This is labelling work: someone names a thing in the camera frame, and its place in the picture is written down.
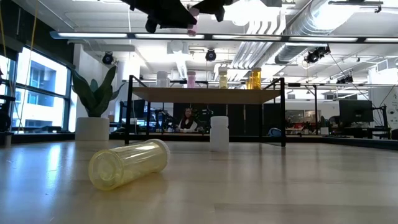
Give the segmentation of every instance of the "security camera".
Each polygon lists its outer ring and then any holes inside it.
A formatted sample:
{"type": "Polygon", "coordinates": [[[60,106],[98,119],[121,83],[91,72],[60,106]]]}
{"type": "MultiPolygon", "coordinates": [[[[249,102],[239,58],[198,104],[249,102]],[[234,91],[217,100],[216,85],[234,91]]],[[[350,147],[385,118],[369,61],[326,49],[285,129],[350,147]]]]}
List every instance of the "security camera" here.
{"type": "Polygon", "coordinates": [[[102,58],[102,62],[105,65],[111,65],[113,63],[113,56],[112,56],[112,52],[105,52],[104,57],[102,58]]]}
{"type": "Polygon", "coordinates": [[[388,113],[391,114],[391,115],[393,115],[393,114],[396,113],[396,111],[395,111],[394,109],[389,109],[389,110],[388,110],[388,113]]]}
{"type": "Polygon", "coordinates": [[[207,53],[206,53],[206,61],[212,62],[212,61],[216,60],[216,58],[217,58],[217,54],[214,51],[214,49],[208,49],[207,53]]]}

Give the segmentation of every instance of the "white plastic bottle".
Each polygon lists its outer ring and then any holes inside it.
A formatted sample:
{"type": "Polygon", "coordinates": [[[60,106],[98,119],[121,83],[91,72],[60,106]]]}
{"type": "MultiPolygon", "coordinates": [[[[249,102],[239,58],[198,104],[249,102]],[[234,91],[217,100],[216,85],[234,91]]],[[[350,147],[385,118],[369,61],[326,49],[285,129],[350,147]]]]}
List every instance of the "white plastic bottle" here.
{"type": "Polygon", "coordinates": [[[214,152],[228,152],[229,129],[227,116],[213,116],[210,119],[210,150],[214,152]]]}

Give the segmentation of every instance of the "spotlight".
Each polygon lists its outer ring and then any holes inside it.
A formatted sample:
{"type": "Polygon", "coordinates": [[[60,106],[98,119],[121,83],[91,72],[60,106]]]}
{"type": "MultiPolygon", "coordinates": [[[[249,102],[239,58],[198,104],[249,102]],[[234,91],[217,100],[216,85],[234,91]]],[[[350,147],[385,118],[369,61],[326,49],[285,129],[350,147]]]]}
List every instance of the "spotlight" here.
{"type": "Polygon", "coordinates": [[[336,84],[345,84],[345,83],[353,83],[354,82],[354,78],[352,75],[348,75],[344,78],[340,78],[339,80],[337,80],[336,84]]]}
{"type": "Polygon", "coordinates": [[[216,60],[216,58],[217,58],[217,54],[214,51],[214,49],[208,49],[207,53],[206,53],[206,61],[212,62],[212,61],[216,60]]]}
{"type": "Polygon", "coordinates": [[[111,65],[113,63],[113,56],[112,56],[112,52],[105,52],[104,57],[102,58],[102,62],[105,65],[111,65]]]}
{"type": "Polygon", "coordinates": [[[308,55],[304,58],[304,60],[307,63],[316,63],[327,54],[330,54],[329,45],[326,47],[317,47],[315,50],[308,51],[308,55]]]}
{"type": "Polygon", "coordinates": [[[353,79],[352,76],[347,76],[347,77],[345,78],[345,80],[346,80],[346,83],[353,83],[353,82],[354,82],[354,79],[353,79]]]}

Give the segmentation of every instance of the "desk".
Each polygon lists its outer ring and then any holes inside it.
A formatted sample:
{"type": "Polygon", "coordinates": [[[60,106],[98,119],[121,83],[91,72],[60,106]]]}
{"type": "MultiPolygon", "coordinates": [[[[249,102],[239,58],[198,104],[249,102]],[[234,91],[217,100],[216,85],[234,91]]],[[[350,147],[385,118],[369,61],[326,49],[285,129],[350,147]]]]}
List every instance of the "desk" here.
{"type": "MultiPolygon", "coordinates": [[[[218,89],[218,88],[149,88],[142,83],[134,75],[129,76],[129,86],[127,91],[127,114],[126,121],[131,117],[131,100],[132,95],[135,94],[143,100],[148,101],[147,108],[150,108],[151,102],[160,103],[204,103],[204,104],[226,104],[226,105],[257,105],[259,111],[259,137],[258,140],[262,141],[262,119],[263,119],[263,103],[275,99],[280,96],[280,124],[286,127],[285,120],[285,79],[278,78],[272,81],[262,90],[240,90],[240,89],[218,89]],[[139,82],[144,87],[132,87],[133,80],[139,82]],[[280,83],[279,90],[270,90],[280,83]]],[[[147,121],[150,121],[150,113],[147,113],[147,121]]],[[[147,122],[146,136],[150,139],[149,123],[147,122]]],[[[126,123],[125,130],[125,144],[129,144],[130,134],[129,125],[126,123]]],[[[280,143],[282,147],[286,146],[286,132],[285,128],[281,130],[280,143]]]]}
{"type": "Polygon", "coordinates": [[[391,128],[344,128],[343,135],[352,135],[354,138],[368,138],[372,139],[373,136],[379,136],[383,138],[384,136],[390,139],[391,128]],[[373,132],[384,132],[385,134],[373,134],[373,132]]]}

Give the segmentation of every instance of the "yellow bottle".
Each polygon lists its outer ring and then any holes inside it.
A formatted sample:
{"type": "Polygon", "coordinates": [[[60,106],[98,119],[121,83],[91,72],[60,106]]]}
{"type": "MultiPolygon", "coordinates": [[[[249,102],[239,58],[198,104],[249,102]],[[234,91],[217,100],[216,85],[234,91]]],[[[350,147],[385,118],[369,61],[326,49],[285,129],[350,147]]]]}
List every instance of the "yellow bottle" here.
{"type": "Polygon", "coordinates": [[[218,69],[218,76],[220,77],[220,88],[222,88],[222,89],[228,88],[227,73],[228,73],[228,69],[226,67],[220,67],[218,69]]]}
{"type": "Polygon", "coordinates": [[[247,80],[246,80],[246,88],[248,90],[252,90],[253,89],[253,77],[250,76],[247,80]]]}
{"type": "Polygon", "coordinates": [[[261,68],[252,69],[253,90],[261,90],[261,68]]]}
{"type": "Polygon", "coordinates": [[[112,190],[166,167],[170,151],[166,143],[151,139],[94,154],[88,175],[97,189],[112,190]]]}

